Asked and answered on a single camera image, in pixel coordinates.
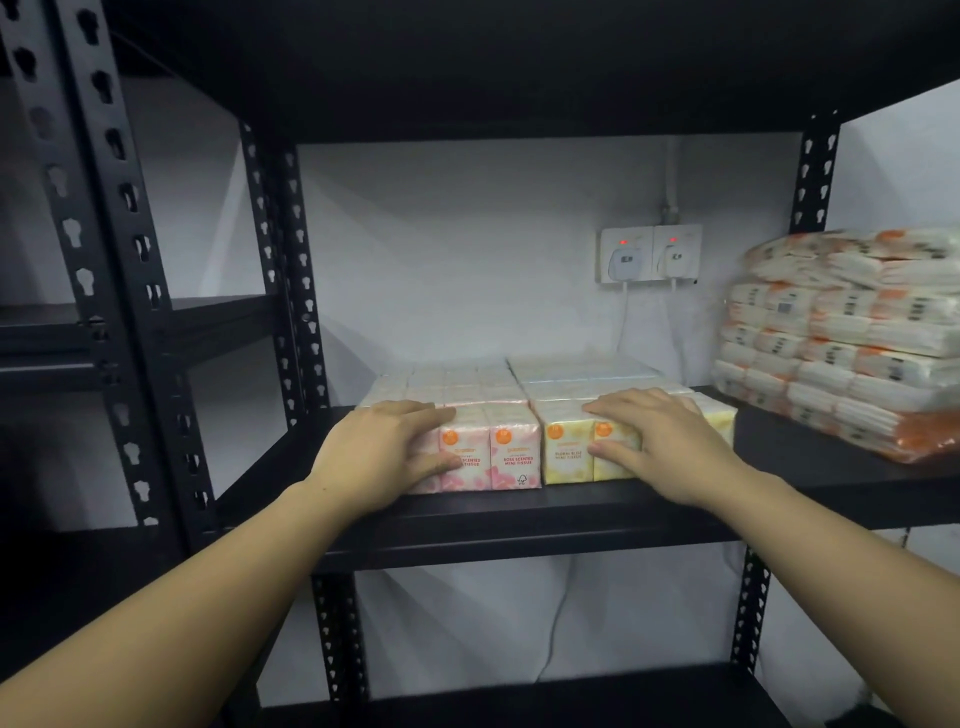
white wall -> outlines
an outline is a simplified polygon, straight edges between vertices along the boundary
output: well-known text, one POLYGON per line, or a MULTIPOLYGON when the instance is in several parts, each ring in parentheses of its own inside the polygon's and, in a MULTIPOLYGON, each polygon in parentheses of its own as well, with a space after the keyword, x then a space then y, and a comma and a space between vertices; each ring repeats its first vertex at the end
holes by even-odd
MULTIPOLYGON (((262 292, 249 204, 230 184, 233 120, 178 82, 129 81, 125 92, 172 294, 262 292)), ((960 139, 937 109, 958 104, 954 85, 848 125, 830 223, 951 219, 960 139), (898 152, 919 145, 916 135, 923 163, 898 152), (952 195, 940 191, 951 184, 952 195)), ((0 109, 0 297, 69 301, 10 83, 0 84, 0 109)), ((681 204, 685 221, 705 225, 702 274, 676 294, 632 292, 626 352, 678 375, 669 306, 689 380, 707 380, 737 255, 783 232, 797 154, 794 134, 684 141, 681 204)), ((311 146, 300 157, 334 401, 358 401, 396 360, 612 345, 618 293, 592 282, 592 237, 657 221, 661 138, 311 146)), ((191 380, 219 493, 283 431, 269 343, 208 362, 191 380)), ((60 528, 133 523, 96 397, 30 398, 5 405, 0 421, 39 443, 41 488, 60 528)), ((953 552, 955 542, 932 538, 938 553, 953 552)), ((533 679, 568 574, 545 678, 724 660, 740 549, 580 555, 572 570, 555 557, 358 574, 372 690, 533 679)), ((841 711, 859 690, 818 634, 786 594, 771 595, 762 677, 798 722, 841 711)), ((263 702, 324 697, 318 656, 304 593, 261 678, 263 702)))

